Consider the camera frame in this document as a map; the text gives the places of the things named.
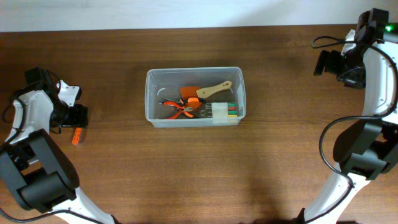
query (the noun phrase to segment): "plastic container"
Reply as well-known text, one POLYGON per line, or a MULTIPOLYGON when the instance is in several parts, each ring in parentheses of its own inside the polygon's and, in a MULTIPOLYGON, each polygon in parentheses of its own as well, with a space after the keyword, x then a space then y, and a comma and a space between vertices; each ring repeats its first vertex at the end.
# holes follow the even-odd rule
MULTIPOLYGON (((200 114, 201 107, 192 111, 200 114)), ((145 114, 155 128, 181 128, 204 126, 238 125, 246 115, 246 93, 242 70, 238 67, 220 68, 172 68, 153 69, 147 74, 145 89, 145 114), (237 104, 235 118, 197 118, 187 119, 181 114, 178 119, 166 119, 177 113, 172 106, 164 106, 159 102, 162 97, 178 101, 181 99, 180 88, 199 86, 200 88, 215 86, 225 81, 231 81, 232 87, 207 98, 207 102, 227 102, 237 104)))

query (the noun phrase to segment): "black cable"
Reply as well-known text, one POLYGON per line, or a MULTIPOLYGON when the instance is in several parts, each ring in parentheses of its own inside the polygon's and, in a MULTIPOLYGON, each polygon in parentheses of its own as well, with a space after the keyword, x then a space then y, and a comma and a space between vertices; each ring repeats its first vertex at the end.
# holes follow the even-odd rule
POLYGON ((61 134, 62 133, 62 128, 61 125, 58 125, 58 132, 54 131, 52 128, 50 128, 50 132, 54 134, 61 134))
POLYGON ((58 87, 57 93, 60 93, 60 91, 61 91, 61 79, 60 79, 60 77, 58 77, 58 75, 56 75, 55 73, 51 72, 50 70, 47 70, 47 71, 48 71, 48 73, 50 75, 54 76, 58 80, 59 87, 58 87))
MULTIPOLYGON (((370 49, 375 50, 375 51, 378 52, 379 54, 383 55, 383 56, 388 60, 388 62, 391 64, 392 71, 393 71, 393 73, 394 73, 395 80, 396 80, 396 85, 397 85, 397 88, 396 88, 396 89, 398 90, 398 69, 397 69, 397 65, 394 63, 393 59, 392 59, 388 54, 386 54, 384 51, 378 49, 377 47, 374 47, 374 46, 368 45, 368 44, 363 44, 363 43, 360 43, 360 42, 357 42, 357 41, 350 41, 350 40, 349 40, 349 41, 346 41, 346 40, 343 40, 343 39, 337 39, 336 37, 321 36, 321 37, 317 37, 316 39, 314 39, 314 40, 312 41, 312 48, 318 49, 318 48, 322 48, 322 47, 331 47, 331 46, 340 45, 340 44, 365 45, 365 46, 369 47, 370 49), (337 42, 335 42, 335 43, 330 43, 330 44, 325 44, 325 45, 315 45, 315 42, 316 42, 317 40, 319 40, 319 39, 332 39, 332 40, 335 40, 335 41, 337 41, 337 42)), ((325 157, 325 155, 324 155, 324 153, 323 153, 323 139, 325 138, 326 132, 327 132, 333 125, 335 125, 335 124, 337 124, 337 123, 339 123, 339 122, 342 122, 342 121, 348 121, 348 120, 353 120, 353 119, 368 119, 368 120, 370 120, 370 119, 382 119, 382 118, 385 118, 386 116, 389 116, 390 114, 392 114, 392 113, 397 109, 397 105, 398 105, 398 94, 395 95, 395 98, 394 98, 394 102, 393 102, 393 104, 392 104, 392 107, 389 108, 389 110, 388 110, 387 113, 385 113, 385 114, 374 115, 374 116, 346 116, 346 117, 339 118, 339 119, 336 119, 336 120, 332 121, 331 123, 329 123, 329 124, 324 128, 324 130, 322 131, 321 136, 320 136, 320 138, 319 138, 319 153, 320 153, 320 155, 321 155, 322 160, 324 161, 324 163, 326 164, 326 166, 329 167, 329 169, 331 169, 333 172, 335 172, 335 173, 337 173, 337 174, 339 174, 339 175, 342 175, 343 177, 345 177, 345 178, 348 179, 348 188, 347 188, 346 193, 340 198, 340 200, 339 200, 338 202, 336 202, 336 203, 334 204, 334 206, 332 206, 331 208, 329 208, 329 209, 328 209, 327 211, 325 211, 324 213, 322 213, 322 214, 320 214, 320 215, 318 215, 318 216, 316 216, 316 217, 314 217, 314 218, 312 218, 312 219, 306 221, 305 223, 313 222, 313 221, 315 221, 315 220, 317 220, 317 219, 319 219, 319 218, 321 218, 321 217, 323 217, 323 216, 329 214, 331 211, 333 211, 336 207, 338 207, 338 206, 345 200, 345 198, 349 195, 349 193, 351 192, 351 190, 354 188, 354 182, 353 182, 352 178, 349 177, 348 175, 342 173, 340 170, 334 168, 334 167, 328 162, 328 160, 326 159, 326 157, 325 157)))
POLYGON ((10 144, 10 142, 12 142, 16 137, 18 137, 18 135, 22 132, 22 128, 24 127, 24 121, 25 121, 25 117, 26 117, 25 104, 24 104, 24 102, 22 102, 22 100, 20 98, 16 98, 15 100, 18 101, 22 106, 21 123, 18 128, 14 128, 16 130, 15 134, 13 136, 11 136, 11 138, 9 138, 3 145, 0 146, 0 153, 3 152, 4 147, 6 147, 8 144, 10 144))
POLYGON ((92 222, 92 223, 95 223, 95 224, 104 224, 104 223, 101 223, 101 222, 99 222, 99 221, 97 221, 95 219, 88 218, 88 217, 85 217, 83 215, 77 214, 76 212, 73 212, 71 210, 59 210, 59 211, 50 212, 50 213, 47 213, 47 214, 44 214, 44 215, 39 215, 39 216, 33 217, 33 218, 17 219, 17 218, 11 217, 10 215, 8 215, 6 212, 4 212, 0 208, 0 215, 2 215, 4 218, 7 218, 8 220, 10 220, 12 222, 16 222, 16 223, 34 222, 34 221, 41 220, 43 218, 47 218, 47 217, 50 217, 50 216, 53 216, 53 215, 56 215, 56 214, 60 214, 60 213, 66 213, 66 214, 74 215, 74 216, 76 216, 78 218, 82 218, 82 219, 84 219, 86 221, 89 221, 89 222, 92 222))
MULTIPOLYGON (((21 124, 19 125, 18 128, 14 128, 16 130, 16 133, 14 135, 12 135, 11 138, 9 138, 2 146, 0 146, 0 153, 3 152, 4 148, 8 144, 10 144, 10 142, 12 142, 16 137, 18 137, 18 135, 22 132, 22 128, 24 127, 24 121, 25 121, 25 117, 26 117, 25 104, 24 104, 24 102, 22 102, 22 100, 20 98, 16 98, 15 100, 18 101, 21 104, 21 106, 22 106, 21 124)), ((76 216, 78 218, 82 218, 84 220, 87 220, 87 221, 90 221, 90 222, 93 222, 93 223, 96 223, 96 224, 104 224, 104 223, 101 223, 101 222, 99 222, 97 220, 94 220, 92 218, 88 218, 88 217, 85 217, 83 215, 80 215, 80 214, 77 214, 75 212, 72 212, 70 210, 59 210, 59 211, 50 212, 50 213, 47 213, 47 214, 44 214, 44 215, 40 215, 40 216, 37 216, 37 217, 28 218, 28 219, 16 219, 14 217, 9 216, 3 209, 0 208, 0 215, 2 215, 4 218, 7 218, 8 220, 10 220, 12 222, 16 222, 16 223, 33 222, 33 221, 37 221, 37 220, 40 220, 42 218, 47 218, 49 216, 56 215, 56 214, 59 214, 59 213, 67 213, 67 214, 74 215, 74 216, 76 216)))
POLYGON ((11 107, 12 107, 12 105, 9 104, 9 105, 6 107, 6 109, 4 109, 4 111, 2 111, 2 115, 1 115, 1 119, 2 119, 5 123, 7 123, 7 124, 11 124, 11 121, 8 121, 8 120, 6 119, 7 111, 8 111, 11 107))

